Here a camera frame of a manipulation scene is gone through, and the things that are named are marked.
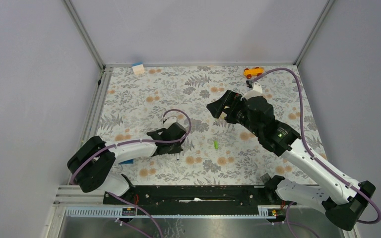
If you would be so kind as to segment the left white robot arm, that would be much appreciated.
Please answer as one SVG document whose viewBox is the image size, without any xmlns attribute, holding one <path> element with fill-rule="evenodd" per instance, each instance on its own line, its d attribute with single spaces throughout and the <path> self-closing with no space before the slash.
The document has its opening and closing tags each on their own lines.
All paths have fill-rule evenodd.
<svg viewBox="0 0 381 238">
<path fill-rule="evenodd" d="M 101 190 L 114 194 L 123 204 L 130 203 L 134 197 L 131 184 L 125 176 L 111 174 L 112 167 L 141 157 L 181 153 L 186 136 L 186 129 L 178 122 L 165 122 L 163 128 L 142 138 L 113 145 L 93 136 L 67 162 L 72 183 L 84 193 Z"/>
</svg>

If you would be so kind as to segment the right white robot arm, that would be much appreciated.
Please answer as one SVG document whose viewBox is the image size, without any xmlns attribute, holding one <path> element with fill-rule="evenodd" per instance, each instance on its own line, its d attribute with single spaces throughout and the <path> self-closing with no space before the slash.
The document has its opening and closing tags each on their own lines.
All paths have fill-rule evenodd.
<svg viewBox="0 0 381 238">
<path fill-rule="evenodd" d="M 265 183 L 267 202 L 286 200 L 309 206 L 346 231 L 359 222 L 376 187 L 346 175 L 314 152 L 296 130 L 275 118 L 273 106 L 263 96 L 246 98 L 228 90 L 206 107 L 214 118 L 225 114 L 227 123 L 245 127 L 264 149 L 291 162 L 318 184 L 313 188 L 274 176 Z"/>
</svg>

